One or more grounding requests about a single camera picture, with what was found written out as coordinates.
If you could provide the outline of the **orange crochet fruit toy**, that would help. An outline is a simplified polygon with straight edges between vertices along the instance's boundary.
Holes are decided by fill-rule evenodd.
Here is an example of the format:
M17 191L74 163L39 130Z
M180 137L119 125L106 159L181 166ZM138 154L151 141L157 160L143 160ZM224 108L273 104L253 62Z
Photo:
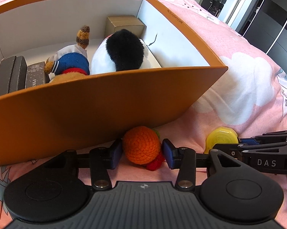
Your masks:
M138 126L124 134L122 146L126 158L149 171L156 171L165 161L160 136L156 130Z

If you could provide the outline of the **grey photo card box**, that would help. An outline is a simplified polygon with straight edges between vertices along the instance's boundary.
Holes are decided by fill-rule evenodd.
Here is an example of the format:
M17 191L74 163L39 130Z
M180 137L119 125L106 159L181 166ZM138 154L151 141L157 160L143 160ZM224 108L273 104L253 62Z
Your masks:
M28 66L25 88L35 87L47 83L48 76L44 72L44 67L44 61Z

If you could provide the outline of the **dark grey box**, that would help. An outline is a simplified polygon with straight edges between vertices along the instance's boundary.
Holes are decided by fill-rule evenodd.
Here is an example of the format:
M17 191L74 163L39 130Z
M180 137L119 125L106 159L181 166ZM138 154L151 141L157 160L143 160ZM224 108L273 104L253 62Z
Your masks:
M27 63L23 56L12 56L0 63L0 96L25 88Z

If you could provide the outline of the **brown raccoon plush toy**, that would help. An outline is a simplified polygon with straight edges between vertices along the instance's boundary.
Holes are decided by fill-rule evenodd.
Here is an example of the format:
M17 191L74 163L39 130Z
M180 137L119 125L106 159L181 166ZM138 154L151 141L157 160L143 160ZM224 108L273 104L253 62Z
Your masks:
M90 74L87 46L90 27L84 25L76 35L76 44L66 46L47 58L44 72L54 74L53 83L76 80Z

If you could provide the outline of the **long white box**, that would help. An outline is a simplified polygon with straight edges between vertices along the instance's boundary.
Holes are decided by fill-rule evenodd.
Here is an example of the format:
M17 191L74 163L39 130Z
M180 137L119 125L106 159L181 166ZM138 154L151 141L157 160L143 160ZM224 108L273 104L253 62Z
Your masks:
M143 62L140 69L151 69L151 68L161 68L161 65L158 63L154 55L151 53L147 45L142 39L140 39L143 45Z

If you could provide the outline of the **panda plush toy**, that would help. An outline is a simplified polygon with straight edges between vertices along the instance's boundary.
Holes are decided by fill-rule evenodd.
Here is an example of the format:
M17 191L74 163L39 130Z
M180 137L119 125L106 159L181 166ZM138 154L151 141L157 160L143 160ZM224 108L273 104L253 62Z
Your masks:
M103 40L90 62L90 74L151 69L148 47L134 33L119 30Z

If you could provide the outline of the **gold square box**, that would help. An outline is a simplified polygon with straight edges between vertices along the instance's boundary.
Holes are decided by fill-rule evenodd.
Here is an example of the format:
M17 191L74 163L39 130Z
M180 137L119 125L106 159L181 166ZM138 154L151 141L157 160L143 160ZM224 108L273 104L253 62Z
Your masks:
M134 15L109 16L106 19L104 37L107 38L119 30L126 29L140 38L145 27Z

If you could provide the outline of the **pink patterned duvet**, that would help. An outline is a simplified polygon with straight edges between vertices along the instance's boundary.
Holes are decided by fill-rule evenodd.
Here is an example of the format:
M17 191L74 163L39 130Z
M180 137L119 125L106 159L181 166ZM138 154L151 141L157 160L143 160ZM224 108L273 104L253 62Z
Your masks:
M0 0L0 6L9 1L13 0ZM157 128L161 139L203 152L206 137L220 126L232 128L241 138L287 130L287 109L283 109L287 75L281 67L219 19L207 15L196 1L160 1L196 31L229 68L182 117ZM0 188L48 159L0 167ZM169 170L165 163L156 171L148 171L123 157L109 174L115 185L116 180L175 182L177 171ZM284 202L276 221L287 228L287 175L266 175L283 188ZM0 228L11 222L2 198L0 191Z

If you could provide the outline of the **orange cardboard box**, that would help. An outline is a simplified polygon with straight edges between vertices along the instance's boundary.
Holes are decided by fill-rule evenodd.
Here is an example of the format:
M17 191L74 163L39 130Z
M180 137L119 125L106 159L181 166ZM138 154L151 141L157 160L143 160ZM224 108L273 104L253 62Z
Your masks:
M14 0L0 6L0 57L72 41L109 15L135 15L159 68L97 74L0 96L0 166L115 139L180 117L226 71L208 44L159 0Z

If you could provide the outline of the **black wardrobe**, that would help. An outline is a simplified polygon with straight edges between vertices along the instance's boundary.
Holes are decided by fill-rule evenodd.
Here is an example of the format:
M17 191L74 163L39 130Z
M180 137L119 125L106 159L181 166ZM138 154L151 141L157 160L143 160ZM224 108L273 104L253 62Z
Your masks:
M258 0L240 34L278 65L287 65L287 0Z

